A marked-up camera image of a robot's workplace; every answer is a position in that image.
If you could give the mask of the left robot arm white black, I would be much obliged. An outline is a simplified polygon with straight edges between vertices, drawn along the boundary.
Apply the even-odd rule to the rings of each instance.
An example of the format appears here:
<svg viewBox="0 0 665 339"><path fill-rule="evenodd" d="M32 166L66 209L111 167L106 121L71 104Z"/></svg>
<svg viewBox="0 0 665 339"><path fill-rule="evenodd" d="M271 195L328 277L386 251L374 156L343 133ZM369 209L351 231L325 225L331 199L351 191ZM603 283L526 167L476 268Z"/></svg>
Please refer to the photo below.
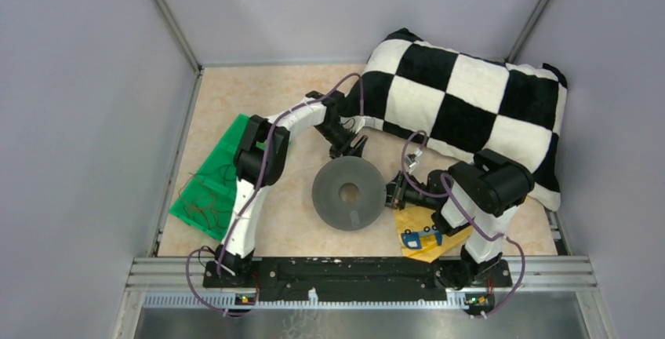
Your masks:
<svg viewBox="0 0 665 339"><path fill-rule="evenodd" d="M256 248L256 227L271 187L285 168L289 142L303 131L315 128L329 143L331 158L360 156L367 141L358 133L369 119L360 110L346 127L340 116L341 92L309 92L293 108L276 115L249 118L233 158L236 197L227 234L216 251L216 274L232 286L250 280L249 264Z"/></svg>

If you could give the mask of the black cable spool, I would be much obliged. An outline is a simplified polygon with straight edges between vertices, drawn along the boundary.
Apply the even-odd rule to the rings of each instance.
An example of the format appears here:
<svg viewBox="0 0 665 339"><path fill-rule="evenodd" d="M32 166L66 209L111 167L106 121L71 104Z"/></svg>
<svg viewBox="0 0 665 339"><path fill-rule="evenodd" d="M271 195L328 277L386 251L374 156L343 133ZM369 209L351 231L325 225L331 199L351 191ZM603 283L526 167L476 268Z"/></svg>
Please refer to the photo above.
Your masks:
<svg viewBox="0 0 665 339"><path fill-rule="evenodd" d="M382 213L386 182L371 162L344 156L319 170L311 197L316 212L328 226L357 231L374 223Z"/></svg>

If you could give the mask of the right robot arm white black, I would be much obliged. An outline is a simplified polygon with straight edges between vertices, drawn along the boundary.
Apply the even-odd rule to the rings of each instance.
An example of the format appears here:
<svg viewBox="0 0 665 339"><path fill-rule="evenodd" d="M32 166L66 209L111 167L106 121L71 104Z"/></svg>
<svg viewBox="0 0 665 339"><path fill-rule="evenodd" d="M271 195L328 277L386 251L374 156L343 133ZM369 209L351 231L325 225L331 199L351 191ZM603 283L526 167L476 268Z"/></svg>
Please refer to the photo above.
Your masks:
<svg viewBox="0 0 665 339"><path fill-rule="evenodd" d="M485 149L470 163L430 171L424 183L409 171L398 172L386 185L385 204L397 210L412 205L431 211L428 223L401 231L401 241L410 250L440 246L470 230L460 259L438 271L443 286L458 290L480 286L491 276L502 259L511 219L534 187L534 177L525 166Z"/></svg>

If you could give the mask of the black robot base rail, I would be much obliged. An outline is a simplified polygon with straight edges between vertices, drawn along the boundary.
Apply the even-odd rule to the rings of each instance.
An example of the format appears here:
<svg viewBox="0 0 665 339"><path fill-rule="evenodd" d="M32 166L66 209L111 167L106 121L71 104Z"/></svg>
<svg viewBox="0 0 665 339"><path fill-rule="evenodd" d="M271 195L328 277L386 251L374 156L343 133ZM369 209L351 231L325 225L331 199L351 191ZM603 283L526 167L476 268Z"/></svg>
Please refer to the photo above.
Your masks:
<svg viewBox="0 0 665 339"><path fill-rule="evenodd" d="M417 302L444 301L454 290L511 287L506 261L472 279L459 258L431 263L407 257L263 257L241 267L238 275L217 271L210 261L206 289L246 288L260 302Z"/></svg>

